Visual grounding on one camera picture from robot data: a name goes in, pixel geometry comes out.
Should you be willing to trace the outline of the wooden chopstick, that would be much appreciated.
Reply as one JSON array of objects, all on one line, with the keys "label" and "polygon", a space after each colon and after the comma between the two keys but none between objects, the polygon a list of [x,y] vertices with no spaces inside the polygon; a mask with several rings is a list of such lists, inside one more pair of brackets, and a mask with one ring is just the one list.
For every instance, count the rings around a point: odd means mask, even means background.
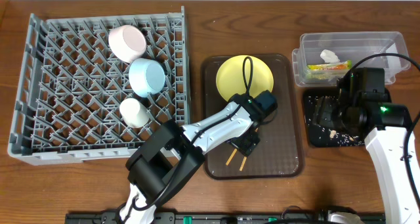
[{"label": "wooden chopstick", "polygon": [[226,166],[229,166],[229,164],[231,163],[233,157],[236,155],[237,151],[238,150],[236,148],[232,151],[231,155],[229,156],[229,158],[227,159],[227,161],[225,163]]},{"label": "wooden chopstick", "polygon": [[241,162],[241,165],[240,165],[239,171],[243,171],[243,168],[244,168],[244,166],[245,166],[246,160],[247,160],[247,157],[246,157],[246,156],[244,156],[244,157],[243,157],[243,160],[242,160],[242,162]]}]

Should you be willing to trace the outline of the green orange snack wrapper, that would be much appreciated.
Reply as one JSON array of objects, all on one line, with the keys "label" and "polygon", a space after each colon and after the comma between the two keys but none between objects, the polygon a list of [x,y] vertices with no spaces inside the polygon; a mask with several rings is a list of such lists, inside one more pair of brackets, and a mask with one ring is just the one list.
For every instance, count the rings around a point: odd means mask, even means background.
[{"label": "green orange snack wrapper", "polygon": [[308,65],[308,78],[314,79],[331,79],[334,77],[344,76],[351,68],[352,61],[335,62],[327,64]]}]

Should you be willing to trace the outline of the white tissue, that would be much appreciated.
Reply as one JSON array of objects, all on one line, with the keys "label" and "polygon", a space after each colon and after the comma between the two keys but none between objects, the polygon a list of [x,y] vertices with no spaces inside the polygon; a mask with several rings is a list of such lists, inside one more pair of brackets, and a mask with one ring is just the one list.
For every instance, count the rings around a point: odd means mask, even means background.
[{"label": "white tissue", "polygon": [[340,62],[339,57],[330,50],[324,49],[320,53],[320,57],[322,60],[324,60],[325,63],[337,63]]}]

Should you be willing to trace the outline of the yellow round plate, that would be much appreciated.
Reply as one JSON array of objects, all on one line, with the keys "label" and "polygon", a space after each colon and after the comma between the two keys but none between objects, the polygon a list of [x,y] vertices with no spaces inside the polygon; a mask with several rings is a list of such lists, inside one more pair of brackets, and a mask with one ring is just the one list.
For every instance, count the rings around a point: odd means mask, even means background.
[{"label": "yellow round plate", "polygon": [[[222,63],[217,71],[216,86],[219,94],[225,101],[235,94],[246,92],[243,80],[243,62],[247,55],[233,56]],[[259,93],[269,90],[272,92],[274,87],[274,77],[268,65],[261,59],[250,56],[253,63],[253,78],[249,94],[256,97]]]}]

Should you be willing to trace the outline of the white paper cup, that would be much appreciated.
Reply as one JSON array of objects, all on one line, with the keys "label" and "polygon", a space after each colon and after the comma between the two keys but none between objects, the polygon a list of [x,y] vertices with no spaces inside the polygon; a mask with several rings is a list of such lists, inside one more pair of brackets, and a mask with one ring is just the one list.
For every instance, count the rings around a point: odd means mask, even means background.
[{"label": "white paper cup", "polygon": [[119,106],[123,121],[132,128],[140,128],[149,122],[146,107],[135,98],[124,99]]}]

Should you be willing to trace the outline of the light blue bowl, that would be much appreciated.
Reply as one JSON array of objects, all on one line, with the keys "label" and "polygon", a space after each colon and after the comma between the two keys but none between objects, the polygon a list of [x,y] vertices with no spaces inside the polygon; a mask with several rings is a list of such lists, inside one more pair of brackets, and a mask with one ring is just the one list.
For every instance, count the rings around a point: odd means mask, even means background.
[{"label": "light blue bowl", "polygon": [[138,58],[129,66],[129,84],[138,96],[159,93],[165,85],[165,72],[155,60]]}]

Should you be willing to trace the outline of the pink white small bowl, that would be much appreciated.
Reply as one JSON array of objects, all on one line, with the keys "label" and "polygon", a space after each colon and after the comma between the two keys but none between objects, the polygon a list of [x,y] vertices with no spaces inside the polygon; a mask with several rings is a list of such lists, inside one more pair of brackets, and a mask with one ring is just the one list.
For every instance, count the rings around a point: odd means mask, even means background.
[{"label": "pink white small bowl", "polygon": [[127,63],[140,58],[147,48],[145,36],[138,28],[131,25],[112,29],[108,36],[108,43],[113,54]]}]

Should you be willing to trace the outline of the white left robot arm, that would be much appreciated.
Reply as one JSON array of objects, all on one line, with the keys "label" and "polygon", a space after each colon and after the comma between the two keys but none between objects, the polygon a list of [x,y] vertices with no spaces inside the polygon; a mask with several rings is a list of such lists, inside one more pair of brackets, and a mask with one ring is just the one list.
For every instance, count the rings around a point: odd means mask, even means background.
[{"label": "white left robot arm", "polygon": [[217,146],[231,142],[244,156],[259,143],[257,128],[277,109],[269,91],[235,94],[220,112],[196,123],[164,122],[127,160],[130,193],[120,223],[151,223],[156,208],[174,197]]}]

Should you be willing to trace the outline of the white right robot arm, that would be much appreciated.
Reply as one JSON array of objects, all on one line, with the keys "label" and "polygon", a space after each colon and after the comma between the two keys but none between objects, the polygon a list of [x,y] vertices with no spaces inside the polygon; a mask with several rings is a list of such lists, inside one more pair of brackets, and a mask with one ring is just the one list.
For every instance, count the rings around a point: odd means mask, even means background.
[{"label": "white right robot arm", "polygon": [[316,100],[313,123],[363,140],[373,162],[387,223],[419,222],[419,167],[406,106],[390,99]]}]

